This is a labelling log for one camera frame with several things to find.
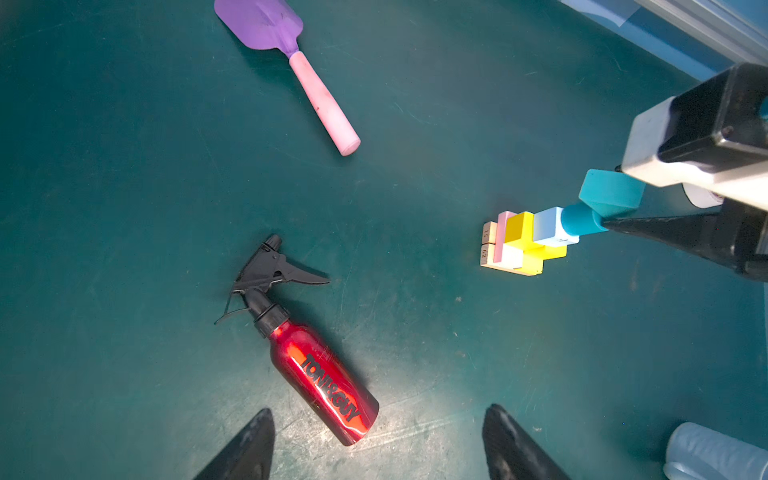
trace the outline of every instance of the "teal block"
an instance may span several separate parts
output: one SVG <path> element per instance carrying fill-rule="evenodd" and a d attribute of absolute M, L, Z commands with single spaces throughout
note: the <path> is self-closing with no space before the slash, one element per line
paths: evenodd
<path fill-rule="evenodd" d="M 561 223 L 563 230 L 573 236 L 608 231 L 603 227 L 603 217 L 582 202 L 564 208 Z"/>
<path fill-rule="evenodd" d="M 608 170 L 588 170 L 578 198 L 604 218 L 631 213 L 640 206 L 645 183 Z"/>

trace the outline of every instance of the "shovel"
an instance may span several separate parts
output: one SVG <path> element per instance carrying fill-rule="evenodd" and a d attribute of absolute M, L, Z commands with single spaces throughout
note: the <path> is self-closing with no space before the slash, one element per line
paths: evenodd
<path fill-rule="evenodd" d="M 293 73 L 341 155 L 345 157 L 357 150 L 360 137 L 304 53 L 299 51 L 296 37 L 304 29 L 304 23 L 284 0 L 215 0 L 214 10 L 248 48 L 279 48 L 288 57 Z"/>

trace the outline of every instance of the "bottle neck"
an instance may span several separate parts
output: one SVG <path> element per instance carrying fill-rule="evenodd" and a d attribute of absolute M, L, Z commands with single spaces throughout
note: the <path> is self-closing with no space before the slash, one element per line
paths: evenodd
<path fill-rule="evenodd" d="M 264 338 L 288 320 L 288 312 L 274 303 L 264 292 L 255 288 L 246 290 L 245 303 L 253 314 L 253 324 Z"/>

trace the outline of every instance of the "purple shovel neck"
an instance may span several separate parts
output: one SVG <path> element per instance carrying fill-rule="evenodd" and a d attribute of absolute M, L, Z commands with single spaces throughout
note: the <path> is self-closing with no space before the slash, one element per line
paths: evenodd
<path fill-rule="evenodd" d="M 214 10 L 249 48 L 279 48 L 288 58 L 299 51 L 304 22 L 284 0 L 215 0 Z"/>

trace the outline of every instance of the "toy block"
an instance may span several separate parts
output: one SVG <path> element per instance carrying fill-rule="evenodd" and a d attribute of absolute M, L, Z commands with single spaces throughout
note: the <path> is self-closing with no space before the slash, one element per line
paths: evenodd
<path fill-rule="evenodd" d="M 486 222 L 482 226 L 482 242 L 484 245 L 486 243 L 496 243 L 496 225 L 498 225 L 496 222 Z"/>
<path fill-rule="evenodd" d="M 563 228 L 563 209 L 552 207 L 533 216 L 533 241 L 546 247 L 563 247 L 578 243 L 578 235 L 568 235 Z"/>
<path fill-rule="evenodd" d="M 498 215 L 498 222 L 496 224 L 496 243 L 497 245 L 502 245 L 504 243 L 504 235 L 507 230 L 507 220 L 514 217 L 517 214 L 514 214 L 510 211 L 501 212 Z M 494 262 L 501 262 L 502 261 L 502 249 L 496 250 L 496 253 L 493 257 Z"/>
<path fill-rule="evenodd" d="M 515 270 L 515 273 L 521 275 L 534 276 L 544 271 L 544 261 L 541 258 L 529 255 L 530 250 L 525 251 L 523 255 L 523 266 Z"/>
<path fill-rule="evenodd" d="M 533 241 L 533 218 L 531 212 L 523 212 L 507 220 L 504 243 L 523 251 L 540 248 Z"/>
<path fill-rule="evenodd" d="M 608 170 L 587 170 L 578 199 L 603 218 L 637 210 L 645 183 L 629 175 Z"/>
<path fill-rule="evenodd" d="M 553 258 L 565 257 L 565 254 L 567 252 L 568 252 L 568 246 L 565 246 L 565 245 L 562 247 L 542 247 L 542 248 L 534 248 L 533 250 L 526 250 L 525 256 L 535 257 L 543 261 L 543 260 L 552 260 Z"/>
<path fill-rule="evenodd" d="M 495 270 L 501 270 L 502 272 L 509 272 L 509 273 L 518 273 L 520 275 L 526 275 L 531 276 L 531 273 L 527 273 L 526 271 L 522 271 L 521 269 L 513 269 L 511 267 L 505 266 L 502 263 L 496 263 L 493 261 L 493 254 L 495 252 L 496 245 L 493 243 L 486 243 L 483 245 L 480 249 L 480 266 L 486 266 L 488 268 L 492 268 Z M 521 266 L 524 266 L 523 259 L 521 258 L 520 262 Z"/>
<path fill-rule="evenodd" d="M 603 217 L 582 202 L 564 208 L 561 223 L 565 233 L 575 237 L 608 231 L 603 227 Z"/>

